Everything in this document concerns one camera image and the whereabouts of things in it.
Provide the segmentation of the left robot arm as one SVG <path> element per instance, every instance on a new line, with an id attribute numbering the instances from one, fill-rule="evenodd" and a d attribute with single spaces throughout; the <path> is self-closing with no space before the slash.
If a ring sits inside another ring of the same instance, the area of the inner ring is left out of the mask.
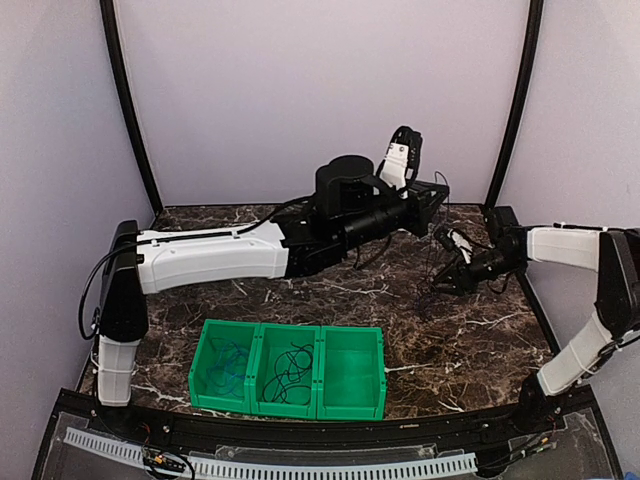
<path id="1" fill-rule="evenodd" d="M 243 226 L 176 232 L 121 222 L 85 283 L 101 281 L 92 327 L 81 335 L 98 345 L 103 421 L 120 436 L 141 427 L 129 402 L 136 350 L 149 328 L 147 296 L 216 281 L 309 277 L 398 230 L 421 238 L 449 188 L 405 176 L 417 168 L 415 160 L 386 159 L 374 169 L 366 157 L 340 156 L 317 170 L 313 194 Z"/>

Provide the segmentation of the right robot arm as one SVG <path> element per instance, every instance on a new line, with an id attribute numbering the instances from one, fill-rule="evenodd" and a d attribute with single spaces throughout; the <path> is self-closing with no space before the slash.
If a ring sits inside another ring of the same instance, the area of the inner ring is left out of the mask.
<path id="1" fill-rule="evenodd" d="M 485 216 L 487 243 L 453 226 L 436 239 L 451 258 L 433 279 L 436 291 L 474 293 L 480 284 L 520 276 L 541 310 L 566 314 L 550 321 L 561 345 L 522 382 L 510 424 L 530 434 L 558 415 L 571 391 L 597 375 L 639 338 L 639 231 L 565 222 L 523 225 L 510 207 Z"/>

